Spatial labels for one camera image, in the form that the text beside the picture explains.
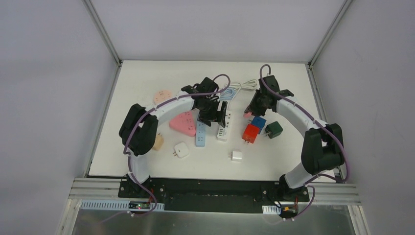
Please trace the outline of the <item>blue cube socket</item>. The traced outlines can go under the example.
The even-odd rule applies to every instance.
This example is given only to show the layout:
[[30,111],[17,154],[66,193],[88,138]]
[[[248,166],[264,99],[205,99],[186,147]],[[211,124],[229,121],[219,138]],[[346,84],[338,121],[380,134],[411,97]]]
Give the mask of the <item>blue cube socket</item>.
[[262,118],[262,117],[254,117],[251,121],[251,125],[259,128],[259,134],[262,132],[264,126],[266,124],[266,119]]

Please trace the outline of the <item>small pink plug adapter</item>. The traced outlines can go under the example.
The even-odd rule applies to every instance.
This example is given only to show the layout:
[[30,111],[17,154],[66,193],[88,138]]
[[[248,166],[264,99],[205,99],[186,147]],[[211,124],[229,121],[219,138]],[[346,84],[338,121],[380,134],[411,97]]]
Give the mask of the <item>small pink plug adapter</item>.
[[244,118],[249,118],[251,116],[252,116],[252,112],[247,112],[247,113],[244,113],[243,115]]

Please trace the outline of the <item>pink power strip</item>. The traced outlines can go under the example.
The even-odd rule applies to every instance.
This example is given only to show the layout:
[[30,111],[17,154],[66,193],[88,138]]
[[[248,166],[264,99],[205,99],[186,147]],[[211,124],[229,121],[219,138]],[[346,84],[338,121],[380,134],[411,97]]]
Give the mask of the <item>pink power strip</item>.
[[175,116],[172,120],[170,120],[169,127],[186,136],[196,136],[196,127],[191,111],[183,112]]

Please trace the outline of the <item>dark green cube socket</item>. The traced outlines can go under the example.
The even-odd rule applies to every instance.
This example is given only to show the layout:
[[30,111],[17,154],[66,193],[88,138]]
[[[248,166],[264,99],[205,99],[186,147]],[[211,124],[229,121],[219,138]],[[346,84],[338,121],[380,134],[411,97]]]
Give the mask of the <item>dark green cube socket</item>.
[[281,135],[282,132],[283,128],[278,121],[274,121],[265,127],[265,135],[270,139]]

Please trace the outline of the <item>red cube socket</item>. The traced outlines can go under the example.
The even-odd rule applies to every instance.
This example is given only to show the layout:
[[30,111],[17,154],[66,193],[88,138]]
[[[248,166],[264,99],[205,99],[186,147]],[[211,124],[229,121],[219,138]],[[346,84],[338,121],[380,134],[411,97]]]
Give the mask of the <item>red cube socket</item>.
[[256,137],[260,133],[260,130],[261,130],[260,128],[252,124],[248,124],[242,134],[242,140],[247,143],[254,143]]

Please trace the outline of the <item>white charger plug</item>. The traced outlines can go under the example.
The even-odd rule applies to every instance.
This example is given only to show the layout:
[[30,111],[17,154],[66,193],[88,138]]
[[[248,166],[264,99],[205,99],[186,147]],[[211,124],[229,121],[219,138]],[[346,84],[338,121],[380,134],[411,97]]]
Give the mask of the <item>white charger plug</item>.
[[173,155],[178,157],[179,159],[187,157],[189,154],[190,154],[190,151],[185,142],[178,143],[177,145],[174,146]]

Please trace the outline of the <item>small white usb charger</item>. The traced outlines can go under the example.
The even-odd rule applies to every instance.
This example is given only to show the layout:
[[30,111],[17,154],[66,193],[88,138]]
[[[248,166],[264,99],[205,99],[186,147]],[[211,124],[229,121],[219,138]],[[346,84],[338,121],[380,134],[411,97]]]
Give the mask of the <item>small white usb charger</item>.
[[241,151],[233,150],[231,152],[231,160],[234,162],[240,162],[243,159],[243,154]]

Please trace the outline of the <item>round pink socket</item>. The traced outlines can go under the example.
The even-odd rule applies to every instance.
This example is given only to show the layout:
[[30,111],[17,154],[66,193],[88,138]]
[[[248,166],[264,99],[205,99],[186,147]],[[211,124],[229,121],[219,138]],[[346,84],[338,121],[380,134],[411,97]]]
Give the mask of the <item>round pink socket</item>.
[[172,98],[173,94],[169,90],[160,90],[157,91],[153,96],[153,102],[155,104],[163,103],[164,101]]

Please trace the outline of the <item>beige cube plug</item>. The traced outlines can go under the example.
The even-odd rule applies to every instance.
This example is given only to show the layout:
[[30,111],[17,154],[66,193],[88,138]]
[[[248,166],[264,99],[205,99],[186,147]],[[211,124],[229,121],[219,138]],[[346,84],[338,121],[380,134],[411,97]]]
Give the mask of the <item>beige cube plug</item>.
[[157,134],[152,149],[159,151],[164,144],[164,138],[161,134]]

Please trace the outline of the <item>light blue power strip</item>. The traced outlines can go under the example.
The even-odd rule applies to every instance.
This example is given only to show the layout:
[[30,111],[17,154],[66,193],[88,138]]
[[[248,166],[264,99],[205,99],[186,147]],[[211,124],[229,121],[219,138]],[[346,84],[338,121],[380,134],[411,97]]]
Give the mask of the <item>light blue power strip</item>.
[[195,146],[205,147],[206,145],[206,125],[200,121],[196,121]]

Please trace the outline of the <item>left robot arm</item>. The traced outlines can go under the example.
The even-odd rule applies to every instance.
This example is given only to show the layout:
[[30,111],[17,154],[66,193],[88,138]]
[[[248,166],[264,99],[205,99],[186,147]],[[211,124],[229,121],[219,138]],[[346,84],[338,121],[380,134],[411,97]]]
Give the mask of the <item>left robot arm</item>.
[[181,113],[197,109],[199,122],[206,126],[216,122],[225,127],[228,103],[221,102],[219,95],[228,89],[230,84],[229,80],[226,86],[220,89],[215,79],[205,77],[201,83],[182,87],[176,96],[152,108],[137,103],[130,107],[118,135],[124,146],[123,153],[128,157],[127,175],[132,180],[132,194],[137,198],[153,194],[146,182],[150,175],[142,161],[155,144],[158,126]]

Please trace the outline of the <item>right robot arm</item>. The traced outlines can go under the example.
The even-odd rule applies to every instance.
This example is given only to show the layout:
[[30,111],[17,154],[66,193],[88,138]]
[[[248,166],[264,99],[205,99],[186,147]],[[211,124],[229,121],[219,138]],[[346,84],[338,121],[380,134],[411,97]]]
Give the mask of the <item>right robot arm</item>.
[[259,89],[245,112],[264,116],[268,109],[288,120],[302,135],[300,163],[279,179],[277,195],[291,200],[306,184],[346,163],[342,129],[314,118],[289,90],[281,90],[273,75],[259,79]]

